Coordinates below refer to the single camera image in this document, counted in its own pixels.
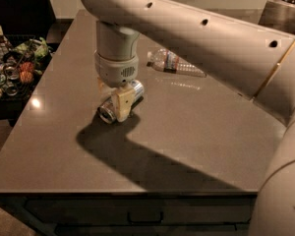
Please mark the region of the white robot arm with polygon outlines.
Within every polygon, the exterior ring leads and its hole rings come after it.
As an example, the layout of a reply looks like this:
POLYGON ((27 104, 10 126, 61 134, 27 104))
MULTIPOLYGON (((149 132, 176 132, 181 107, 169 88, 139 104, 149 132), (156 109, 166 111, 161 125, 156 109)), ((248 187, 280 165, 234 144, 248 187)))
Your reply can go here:
POLYGON ((295 35, 170 0, 81 0, 97 18, 95 68, 124 121, 144 34, 286 127, 259 190, 249 236, 295 236, 295 35))

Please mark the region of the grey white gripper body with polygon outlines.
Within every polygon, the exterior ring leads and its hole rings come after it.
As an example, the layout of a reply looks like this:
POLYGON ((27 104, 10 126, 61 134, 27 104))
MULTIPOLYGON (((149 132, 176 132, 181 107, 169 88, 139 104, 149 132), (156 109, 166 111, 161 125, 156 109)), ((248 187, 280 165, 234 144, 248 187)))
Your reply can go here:
POLYGON ((95 70, 100 79, 110 88, 119 88, 138 75, 139 57, 124 61, 112 61, 94 52, 95 70))

